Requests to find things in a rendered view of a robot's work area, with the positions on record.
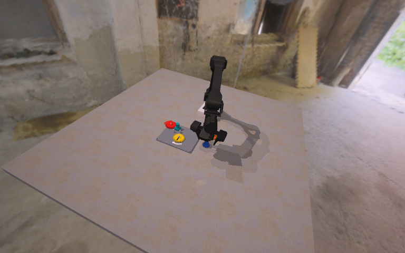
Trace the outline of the yellow gear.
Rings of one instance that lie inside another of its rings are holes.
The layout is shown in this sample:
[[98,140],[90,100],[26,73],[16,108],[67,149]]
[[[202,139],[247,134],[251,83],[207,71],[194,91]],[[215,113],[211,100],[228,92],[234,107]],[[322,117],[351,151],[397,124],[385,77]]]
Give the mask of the yellow gear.
[[[180,137],[178,137],[178,136],[180,136]],[[183,142],[185,140],[185,137],[182,134],[176,134],[173,136],[173,140],[176,142]]]

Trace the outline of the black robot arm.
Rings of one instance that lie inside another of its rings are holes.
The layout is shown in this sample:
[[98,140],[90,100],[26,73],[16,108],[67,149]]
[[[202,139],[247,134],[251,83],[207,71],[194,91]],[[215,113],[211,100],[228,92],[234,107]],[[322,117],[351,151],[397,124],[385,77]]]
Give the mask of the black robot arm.
[[[206,142],[214,139],[214,133],[217,132],[217,117],[223,113],[224,103],[220,92],[221,78],[223,70],[227,66],[227,60],[223,56],[213,55],[210,58],[210,69],[212,71],[210,87],[204,95],[205,106],[205,124],[199,134],[201,140]],[[217,111],[220,109],[220,113]]]

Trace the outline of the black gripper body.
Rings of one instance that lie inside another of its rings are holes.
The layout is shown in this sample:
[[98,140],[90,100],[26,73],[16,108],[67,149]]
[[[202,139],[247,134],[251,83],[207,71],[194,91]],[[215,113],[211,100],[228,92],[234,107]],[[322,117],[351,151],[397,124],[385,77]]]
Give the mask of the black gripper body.
[[[191,124],[190,130],[192,130],[192,131],[202,130],[202,127],[203,127],[203,126],[201,126],[201,122],[198,122],[198,121],[195,120],[195,121]],[[221,142],[224,142],[224,140],[225,140],[225,138],[226,138],[226,136],[227,136],[227,132],[226,132],[226,131],[223,131],[223,130],[217,131],[217,132],[215,132],[214,134],[217,135],[217,138],[216,138],[216,139],[217,139],[218,141],[221,141]]]

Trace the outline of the teal gear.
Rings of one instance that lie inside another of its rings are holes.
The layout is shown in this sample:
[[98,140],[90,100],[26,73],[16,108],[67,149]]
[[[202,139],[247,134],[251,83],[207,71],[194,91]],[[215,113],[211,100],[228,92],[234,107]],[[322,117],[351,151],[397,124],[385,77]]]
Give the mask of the teal gear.
[[175,129],[176,131],[181,130],[181,127],[179,126],[179,123],[176,123],[176,126],[174,127],[174,129]]

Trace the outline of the red gear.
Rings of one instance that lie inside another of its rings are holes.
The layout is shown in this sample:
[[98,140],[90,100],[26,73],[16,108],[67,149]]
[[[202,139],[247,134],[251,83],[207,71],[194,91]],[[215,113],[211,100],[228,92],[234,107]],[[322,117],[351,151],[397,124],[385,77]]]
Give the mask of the red gear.
[[[170,124],[170,123],[172,123],[172,124]],[[169,128],[169,129],[172,129],[175,126],[176,126],[176,123],[174,121],[173,122],[169,121],[169,122],[166,123],[166,127]]]

